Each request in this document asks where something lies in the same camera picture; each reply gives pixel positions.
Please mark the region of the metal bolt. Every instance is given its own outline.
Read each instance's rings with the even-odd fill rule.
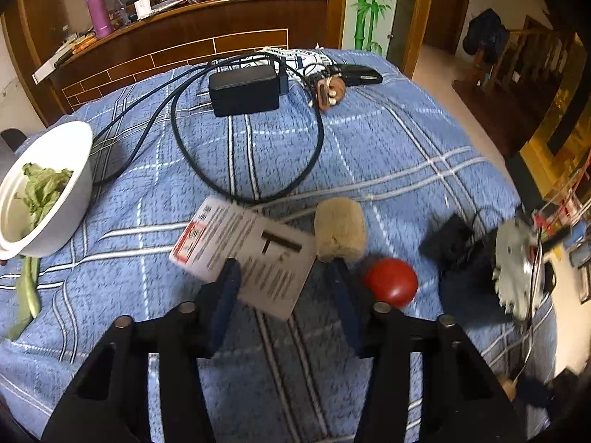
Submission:
[[[195,311],[195,303],[192,301],[184,301],[178,306],[181,313],[193,313]]]
[[[132,321],[133,320],[131,319],[131,316],[127,316],[127,315],[118,316],[115,319],[115,326],[117,328],[125,328],[125,327],[128,327],[129,325],[131,325]]]
[[[456,324],[456,321],[451,315],[440,315],[437,319],[439,320],[439,323],[441,323],[446,328],[451,328]]]
[[[376,313],[382,313],[382,315],[387,315],[390,313],[391,309],[392,306],[387,304],[385,301],[376,301],[376,303],[373,304],[373,311]]]

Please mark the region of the tile floor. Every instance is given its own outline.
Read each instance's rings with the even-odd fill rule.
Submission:
[[[421,85],[464,128],[478,150],[511,181],[505,161],[472,113],[451,87],[454,79],[462,78],[468,63],[452,55],[424,45],[413,75],[413,81]],[[570,266],[564,252],[552,255],[557,285],[553,293],[558,321],[556,373],[569,367],[576,372],[583,369],[589,357],[591,342],[591,302],[581,305],[578,300],[578,273]]]

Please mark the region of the circular saw blade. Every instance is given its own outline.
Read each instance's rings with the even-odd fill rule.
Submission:
[[[530,307],[531,274],[534,271],[536,234],[522,220],[512,219],[498,227],[495,243],[495,291],[505,313],[524,321]],[[534,283],[533,312],[542,302],[544,272],[538,271]]]

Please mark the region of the white card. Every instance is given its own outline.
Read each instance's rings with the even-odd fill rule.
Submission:
[[[209,196],[170,253],[204,282],[215,281],[226,258],[242,269],[238,298],[281,319],[296,306],[316,257],[314,236]]]

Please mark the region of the white bowl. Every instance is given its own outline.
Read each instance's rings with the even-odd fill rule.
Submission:
[[[34,141],[8,171],[0,185],[0,259],[17,254],[43,257],[64,246],[80,224],[92,192],[88,161],[92,130],[83,121],[70,121],[48,131]],[[36,163],[59,172],[73,171],[66,188],[51,211],[26,237],[23,232],[31,216],[22,199],[28,178],[23,166]]]

